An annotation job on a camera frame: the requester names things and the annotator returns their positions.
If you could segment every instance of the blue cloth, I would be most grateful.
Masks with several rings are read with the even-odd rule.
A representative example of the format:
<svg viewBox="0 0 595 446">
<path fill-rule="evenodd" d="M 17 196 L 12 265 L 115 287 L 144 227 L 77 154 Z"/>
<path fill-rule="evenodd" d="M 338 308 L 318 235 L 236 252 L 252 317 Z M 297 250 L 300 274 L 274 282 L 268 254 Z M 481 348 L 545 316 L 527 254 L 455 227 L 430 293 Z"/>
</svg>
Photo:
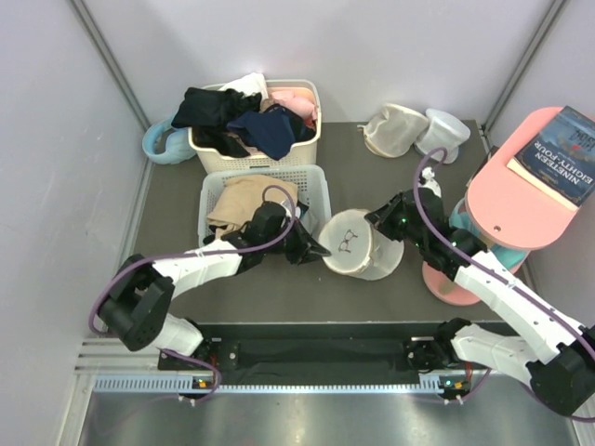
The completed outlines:
<svg viewBox="0 0 595 446">
<path fill-rule="evenodd" d="M 227 124 L 227 129 L 242 142 L 256 147 L 275 161 L 279 161 L 300 141 L 314 138 L 315 132 L 304 120 L 287 108 L 275 104 L 264 113 L 247 111 Z"/>
</svg>

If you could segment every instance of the white plastic basket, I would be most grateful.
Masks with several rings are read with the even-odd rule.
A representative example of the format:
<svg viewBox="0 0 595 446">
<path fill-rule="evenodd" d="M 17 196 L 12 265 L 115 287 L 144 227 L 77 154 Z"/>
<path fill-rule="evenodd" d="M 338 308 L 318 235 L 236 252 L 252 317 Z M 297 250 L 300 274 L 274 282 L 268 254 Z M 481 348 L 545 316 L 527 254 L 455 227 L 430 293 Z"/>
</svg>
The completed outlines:
<svg viewBox="0 0 595 446">
<path fill-rule="evenodd" d="M 328 197 L 328 185 L 324 177 L 324 171 L 318 165 L 301 165 L 274 168 L 256 168 L 250 171 L 215 172 L 206 176 L 201 190 L 201 201 L 198 208 L 198 245 L 204 246 L 203 239 L 213 232 L 206 224 L 206 216 L 213 209 L 223 189 L 225 181 L 233 177 L 248 175 L 266 175 L 297 184 L 297 198 L 310 207 L 308 212 L 313 212 L 318 219 L 318 228 L 314 232 L 314 238 L 318 236 L 320 229 L 331 219 L 331 201 Z"/>
<path fill-rule="evenodd" d="M 208 85 L 205 90 L 219 90 L 224 84 Z M 314 104 L 318 112 L 316 121 L 316 135 L 309 141 L 297 142 L 291 146 L 289 153 L 279 161 L 269 158 L 264 153 L 246 156 L 245 158 L 232 158 L 231 156 L 221 155 L 217 149 L 208 147 L 198 147 L 192 141 L 192 129 L 188 132 L 188 142 L 196 150 L 201 163 L 205 167 L 207 174 L 220 172 L 222 170 L 244 170 L 252 167 L 279 167 L 282 165 L 304 165 L 316 164 L 316 149 L 318 139 L 321 135 L 323 122 L 322 111 L 320 108 L 320 98 L 314 84 L 304 79 L 267 81 L 269 93 L 278 90 L 293 90 L 296 95 L 308 98 Z"/>
</svg>

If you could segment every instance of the book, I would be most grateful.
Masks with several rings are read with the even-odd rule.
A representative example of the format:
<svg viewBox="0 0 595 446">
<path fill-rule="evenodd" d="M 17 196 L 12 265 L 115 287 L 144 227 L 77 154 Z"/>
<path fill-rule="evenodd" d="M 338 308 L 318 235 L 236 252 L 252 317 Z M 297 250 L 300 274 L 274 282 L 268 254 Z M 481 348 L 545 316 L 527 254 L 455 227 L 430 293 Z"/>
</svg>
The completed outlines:
<svg viewBox="0 0 595 446">
<path fill-rule="evenodd" d="M 507 167 L 576 211 L 595 189 L 595 123 L 566 106 Z"/>
</svg>

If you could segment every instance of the glasses drawing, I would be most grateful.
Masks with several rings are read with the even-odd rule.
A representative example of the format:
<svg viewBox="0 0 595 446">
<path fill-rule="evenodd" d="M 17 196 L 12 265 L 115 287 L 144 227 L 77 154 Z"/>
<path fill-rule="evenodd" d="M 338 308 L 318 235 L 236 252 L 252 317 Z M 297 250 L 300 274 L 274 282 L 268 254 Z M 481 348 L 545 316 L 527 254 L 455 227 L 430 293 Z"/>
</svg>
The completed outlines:
<svg viewBox="0 0 595 446">
<path fill-rule="evenodd" d="M 338 251 L 340 253 L 346 252 L 346 253 L 350 253 L 350 241 L 352 239 L 357 239 L 358 235 L 355 234 L 352 230 L 347 230 L 347 232 L 345 232 L 345 235 L 343 236 L 343 242 L 338 244 Z"/>
</svg>

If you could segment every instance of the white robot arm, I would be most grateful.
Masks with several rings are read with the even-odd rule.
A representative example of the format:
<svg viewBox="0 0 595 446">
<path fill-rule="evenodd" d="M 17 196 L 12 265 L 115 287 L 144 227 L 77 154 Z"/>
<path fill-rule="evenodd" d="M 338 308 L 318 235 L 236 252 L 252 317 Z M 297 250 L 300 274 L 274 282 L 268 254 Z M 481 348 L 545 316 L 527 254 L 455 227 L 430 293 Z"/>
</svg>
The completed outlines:
<svg viewBox="0 0 595 446">
<path fill-rule="evenodd" d="M 431 177 L 425 180 L 433 184 Z M 412 242 L 430 266 L 472 291 L 518 334 L 501 336 L 461 319 L 445 322 L 434 336 L 446 357 L 443 363 L 452 366 L 470 361 L 493 368 L 531 387 L 555 412 L 572 414 L 595 392 L 593 360 L 575 336 L 521 298 L 513 286 L 555 311 L 590 345 L 595 345 L 595 329 L 586 329 L 551 308 L 508 272 L 483 242 L 466 230 L 451 228 L 443 214 L 439 189 L 423 187 L 420 191 L 424 209 L 438 231 L 480 265 L 504 276 L 508 285 L 494 280 L 439 243 L 420 220 L 412 191 L 396 195 L 385 206 L 366 215 L 366 220 L 392 240 Z M 171 300 L 203 283 L 233 276 L 259 264 L 264 252 L 242 248 L 273 239 L 284 224 L 286 215 L 282 206 L 265 203 L 244 231 L 190 251 L 186 258 L 157 260 L 126 275 L 113 287 L 98 315 L 131 351 L 153 346 L 191 356 L 201 345 L 203 336 L 191 321 L 167 314 Z M 284 239 L 283 246 L 274 247 L 273 252 L 285 253 L 291 263 L 297 264 L 330 254 L 304 232 L 297 225 Z M 131 257 L 123 269 L 138 262 L 139 257 L 142 258 Z"/>
</svg>

